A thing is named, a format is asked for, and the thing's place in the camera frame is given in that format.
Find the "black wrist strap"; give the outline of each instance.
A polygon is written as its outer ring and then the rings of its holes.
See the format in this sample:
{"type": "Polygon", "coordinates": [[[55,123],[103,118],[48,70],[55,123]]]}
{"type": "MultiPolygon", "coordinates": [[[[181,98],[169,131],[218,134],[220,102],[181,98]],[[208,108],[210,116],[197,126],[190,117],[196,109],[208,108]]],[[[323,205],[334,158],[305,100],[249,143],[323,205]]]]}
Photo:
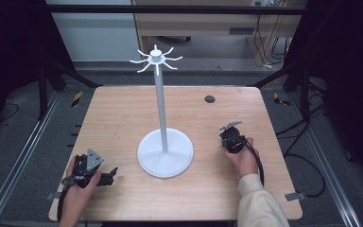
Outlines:
{"type": "Polygon", "coordinates": [[[65,186],[60,193],[59,203],[58,203],[58,212],[57,212],[58,221],[61,221],[61,212],[63,210],[63,202],[64,202],[64,198],[66,197],[67,191],[69,191],[69,188],[70,188],[69,186],[65,186]]]}

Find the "sleeve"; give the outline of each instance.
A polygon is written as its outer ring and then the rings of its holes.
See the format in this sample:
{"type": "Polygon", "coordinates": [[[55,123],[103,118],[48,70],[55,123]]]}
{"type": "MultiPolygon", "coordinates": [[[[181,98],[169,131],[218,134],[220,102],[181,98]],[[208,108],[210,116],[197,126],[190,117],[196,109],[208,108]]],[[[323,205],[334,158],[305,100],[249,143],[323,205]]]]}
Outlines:
{"type": "Polygon", "coordinates": [[[289,226],[279,202],[264,189],[257,174],[241,178],[238,191],[242,197],[238,207],[238,227],[289,226]]]}

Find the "white round base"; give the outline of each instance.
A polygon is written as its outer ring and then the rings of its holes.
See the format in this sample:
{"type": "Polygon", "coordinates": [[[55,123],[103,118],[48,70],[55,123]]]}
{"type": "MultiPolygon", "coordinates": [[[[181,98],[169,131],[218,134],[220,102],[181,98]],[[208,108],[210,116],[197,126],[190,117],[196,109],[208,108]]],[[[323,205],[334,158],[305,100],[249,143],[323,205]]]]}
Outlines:
{"type": "Polygon", "coordinates": [[[167,153],[163,152],[161,130],[147,134],[137,150],[141,167],[157,178],[172,178],[187,169],[193,161],[193,144],[186,134],[167,128],[167,153]]]}

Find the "table top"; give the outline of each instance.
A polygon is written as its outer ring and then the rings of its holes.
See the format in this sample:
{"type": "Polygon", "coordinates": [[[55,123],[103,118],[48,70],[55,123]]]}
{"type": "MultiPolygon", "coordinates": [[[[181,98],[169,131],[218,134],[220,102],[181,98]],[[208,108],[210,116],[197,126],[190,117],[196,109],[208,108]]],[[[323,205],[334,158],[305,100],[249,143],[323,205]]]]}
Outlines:
{"type": "MultiPolygon", "coordinates": [[[[218,143],[220,127],[237,120],[241,134],[254,139],[265,172],[265,189],[288,219],[303,214],[260,91],[253,87],[164,87],[168,128],[184,132],[194,146],[191,165],[179,176],[157,179],[137,160],[141,140],[160,128],[155,87],[99,87],[80,129],[71,157],[92,148],[109,173],[111,186],[95,189],[86,220],[232,220],[240,195],[233,166],[218,143]],[[206,96],[216,101],[207,103],[206,96]]],[[[49,212],[56,219],[58,200],[49,212]]]]}

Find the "person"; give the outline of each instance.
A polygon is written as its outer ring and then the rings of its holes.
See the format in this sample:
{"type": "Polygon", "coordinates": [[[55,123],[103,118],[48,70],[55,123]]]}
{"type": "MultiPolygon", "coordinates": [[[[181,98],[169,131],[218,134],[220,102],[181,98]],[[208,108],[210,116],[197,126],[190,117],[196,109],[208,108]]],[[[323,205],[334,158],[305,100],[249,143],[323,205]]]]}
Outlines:
{"type": "MultiPolygon", "coordinates": [[[[253,139],[247,140],[253,146],[253,139]]],[[[238,208],[237,226],[289,226],[279,202],[262,186],[258,176],[258,165],[252,153],[247,148],[236,154],[225,149],[224,155],[232,162],[239,178],[238,191],[242,198],[238,208]]],[[[66,176],[72,174],[74,165],[75,158],[67,167],[66,176]]],[[[85,188],[79,187],[76,183],[69,188],[63,202],[60,227],[77,226],[100,175],[101,172],[98,170],[85,188]]]]}

